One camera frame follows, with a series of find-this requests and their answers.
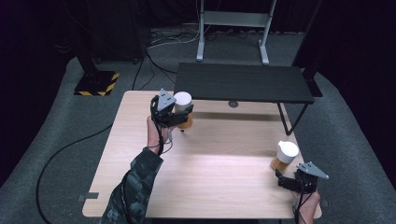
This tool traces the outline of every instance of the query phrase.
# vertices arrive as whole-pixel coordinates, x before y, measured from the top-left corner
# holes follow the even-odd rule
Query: metal stand
[[[73,42],[78,61],[84,70],[84,76],[75,88],[75,95],[110,94],[118,74],[114,71],[98,71],[96,69],[86,46],[82,43],[75,22],[71,19],[66,3],[58,1],[58,4],[64,19],[64,26],[68,31],[70,41]]]
[[[242,12],[222,12],[222,11],[205,11],[205,0],[201,1],[201,13],[199,22],[199,43],[197,51],[197,62],[204,59],[204,25],[233,25],[247,27],[264,27],[264,34],[259,40],[260,53],[262,55],[262,63],[269,64],[265,42],[270,30],[271,21],[274,15],[276,0],[272,1],[270,11],[268,13],[242,13]]]

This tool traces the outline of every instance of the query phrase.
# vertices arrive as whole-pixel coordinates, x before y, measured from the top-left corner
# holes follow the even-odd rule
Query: jacket sleeve
[[[154,179],[162,163],[163,159],[146,147],[131,162],[131,170],[123,185],[123,198],[132,223],[144,223]],[[121,198],[123,186],[121,182],[113,189],[100,223],[128,223]]]

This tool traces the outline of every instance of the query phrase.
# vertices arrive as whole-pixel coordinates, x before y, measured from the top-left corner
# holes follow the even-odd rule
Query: coffee cup
[[[299,153],[300,149],[294,143],[280,141],[276,146],[276,156],[271,161],[272,168],[284,172]]]
[[[185,111],[192,104],[192,97],[188,92],[180,91],[174,95],[175,112]],[[190,128],[192,126],[192,113],[189,114],[189,118],[186,122],[179,124],[177,127],[181,130]]]

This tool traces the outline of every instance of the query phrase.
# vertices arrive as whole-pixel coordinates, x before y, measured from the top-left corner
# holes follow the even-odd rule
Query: person's arm
[[[154,179],[160,170],[163,159],[157,154],[160,150],[159,135],[151,117],[147,118],[148,144],[131,162],[131,170],[111,193],[101,222],[105,223],[144,223],[149,196]],[[168,139],[168,129],[162,129],[163,141]]]
[[[298,195],[296,192],[291,191],[291,194],[293,195],[296,202],[300,201],[300,195]],[[304,194],[303,195],[303,202],[309,197],[309,194]],[[318,203],[320,200],[320,194],[315,191],[312,193],[312,195],[306,200],[306,202],[301,206],[300,208],[300,214],[299,214],[299,223],[300,224],[312,224],[314,223],[314,215],[315,211],[317,210]]]

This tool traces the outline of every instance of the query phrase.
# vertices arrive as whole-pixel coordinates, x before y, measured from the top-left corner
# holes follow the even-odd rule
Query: wooden table
[[[86,200],[84,216],[104,213],[111,191],[146,145],[149,102],[158,93],[125,93],[90,188],[99,196]],[[279,141],[297,142],[285,135],[276,104],[193,103],[192,127],[175,129],[174,145],[162,155],[147,217],[292,218],[291,194],[277,185],[270,162]],[[284,175],[293,177],[301,162],[300,154]]]

